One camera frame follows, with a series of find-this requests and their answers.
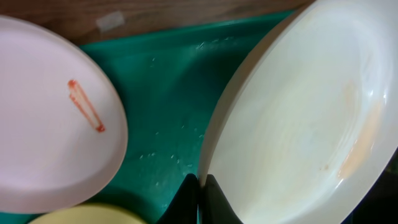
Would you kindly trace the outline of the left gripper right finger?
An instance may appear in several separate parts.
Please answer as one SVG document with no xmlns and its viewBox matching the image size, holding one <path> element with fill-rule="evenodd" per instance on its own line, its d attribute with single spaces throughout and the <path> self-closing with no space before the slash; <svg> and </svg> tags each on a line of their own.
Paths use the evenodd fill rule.
<svg viewBox="0 0 398 224">
<path fill-rule="evenodd" d="M 243 224 L 211 174 L 201 190 L 201 224 Z"/>
</svg>

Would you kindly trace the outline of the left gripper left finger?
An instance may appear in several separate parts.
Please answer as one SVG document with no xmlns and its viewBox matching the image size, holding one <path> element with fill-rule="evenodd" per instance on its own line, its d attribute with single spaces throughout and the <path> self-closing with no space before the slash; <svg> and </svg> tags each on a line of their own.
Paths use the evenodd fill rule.
<svg viewBox="0 0 398 224">
<path fill-rule="evenodd" d="M 196 224 L 199 182 L 195 174 L 184 178 L 177 193 L 156 224 Z"/>
</svg>

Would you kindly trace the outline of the white plate with faint stain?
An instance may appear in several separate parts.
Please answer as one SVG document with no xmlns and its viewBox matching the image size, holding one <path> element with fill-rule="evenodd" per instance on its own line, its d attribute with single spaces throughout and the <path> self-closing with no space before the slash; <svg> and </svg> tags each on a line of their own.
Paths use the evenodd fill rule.
<svg viewBox="0 0 398 224">
<path fill-rule="evenodd" d="M 201 148 L 243 223 L 340 223 L 397 148 L 397 0 L 313 1 L 236 70 Z"/>
</svg>

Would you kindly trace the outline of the white plate with red streak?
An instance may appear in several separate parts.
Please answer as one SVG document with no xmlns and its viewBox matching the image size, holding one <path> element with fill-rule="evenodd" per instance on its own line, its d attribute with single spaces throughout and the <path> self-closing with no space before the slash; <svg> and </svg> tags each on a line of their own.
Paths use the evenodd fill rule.
<svg viewBox="0 0 398 224">
<path fill-rule="evenodd" d="M 116 175 L 127 120 L 109 78 L 47 29 L 1 17 L 1 211 L 47 213 Z"/>
</svg>

